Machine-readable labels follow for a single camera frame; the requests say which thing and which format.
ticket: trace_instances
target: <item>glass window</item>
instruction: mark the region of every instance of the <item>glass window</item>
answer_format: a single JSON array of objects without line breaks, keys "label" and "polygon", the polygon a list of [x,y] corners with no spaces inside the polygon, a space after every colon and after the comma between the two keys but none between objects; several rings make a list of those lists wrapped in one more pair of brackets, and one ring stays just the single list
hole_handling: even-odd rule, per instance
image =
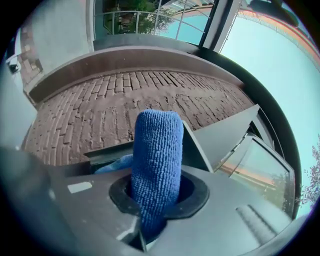
[{"label": "glass window", "polygon": [[176,39],[180,21],[168,18],[165,16],[158,16],[155,34],[162,37]]},{"label": "glass window", "polygon": [[208,17],[196,10],[192,10],[184,13],[182,21],[204,31],[208,22]]},{"label": "glass window", "polygon": [[217,170],[218,173],[224,172],[229,177],[238,164],[241,162],[242,158],[244,157],[249,145],[251,144],[252,137],[247,136],[241,141],[238,145],[237,149],[232,153],[228,159],[219,167]]},{"label": "glass window", "polygon": [[150,13],[140,13],[138,23],[139,34],[153,34],[157,15]]},{"label": "glass window", "polygon": [[153,13],[159,5],[159,0],[95,0],[95,13],[115,11],[143,11]]},{"label": "glass window", "polygon": [[181,23],[178,40],[198,45],[200,43],[203,33],[192,26]]},{"label": "glass window", "polygon": [[168,2],[163,4],[159,9],[159,14],[166,15],[175,19],[181,18],[185,4],[183,2]]},{"label": "glass window", "polygon": [[289,194],[289,172],[254,140],[230,176],[285,211]]},{"label": "glass window", "polygon": [[117,34],[136,33],[136,21],[137,21],[136,12],[115,13],[114,14],[114,34],[117,35]]}]

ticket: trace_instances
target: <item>tree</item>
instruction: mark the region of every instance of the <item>tree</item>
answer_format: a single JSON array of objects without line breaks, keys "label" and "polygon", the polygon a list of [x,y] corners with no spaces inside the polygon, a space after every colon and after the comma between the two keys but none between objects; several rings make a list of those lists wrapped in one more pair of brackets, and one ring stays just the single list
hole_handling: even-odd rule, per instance
[{"label": "tree", "polygon": [[297,198],[296,201],[301,205],[311,203],[311,207],[315,205],[318,197],[320,196],[320,135],[318,134],[317,146],[312,147],[312,156],[316,160],[316,164],[310,168],[310,170],[304,170],[306,176],[310,179],[309,186],[303,186],[302,195]]},{"label": "tree", "polygon": [[[131,11],[142,11],[149,13],[140,13],[138,33],[139,34],[153,34],[155,29],[155,22],[157,18],[157,9],[159,1],[150,2],[148,0],[132,0],[129,6],[126,8]],[[159,16],[156,24],[156,29],[158,31],[166,31],[169,25],[174,21],[170,18],[174,15],[175,11],[169,8],[161,7],[159,10]],[[131,23],[126,25],[126,30],[133,32],[136,29],[136,19],[132,19]]]}]

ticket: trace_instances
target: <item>metal panel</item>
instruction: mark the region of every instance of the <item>metal panel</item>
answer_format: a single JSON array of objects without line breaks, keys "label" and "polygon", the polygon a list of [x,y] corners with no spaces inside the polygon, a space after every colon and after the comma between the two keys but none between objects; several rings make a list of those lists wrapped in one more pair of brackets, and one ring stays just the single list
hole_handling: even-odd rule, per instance
[{"label": "metal panel", "polygon": [[[266,229],[278,234],[291,223],[284,212],[234,180],[188,166],[181,169],[205,182],[209,200],[191,218],[168,220],[150,249],[152,255],[242,255],[268,242],[258,242],[252,229],[262,235]],[[250,225],[236,211],[244,206],[254,211]]]},{"label": "metal panel", "polygon": [[258,104],[254,105],[193,132],[213,169],[242,139],[259,108]]}]

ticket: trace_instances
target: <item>curved gray border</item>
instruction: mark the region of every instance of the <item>curved gray border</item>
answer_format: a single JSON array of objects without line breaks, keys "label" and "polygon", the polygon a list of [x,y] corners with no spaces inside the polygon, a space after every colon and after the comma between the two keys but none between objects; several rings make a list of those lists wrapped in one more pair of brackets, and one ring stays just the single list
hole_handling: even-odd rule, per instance
[{"label": "curved gray border", "polygon": [[221,67],[182,51],[152,46],[122,46],[89,53],[60,66],[41,79],[29,95],[38,104],[92,76],[133,70],[188,72],[243,85]]}]

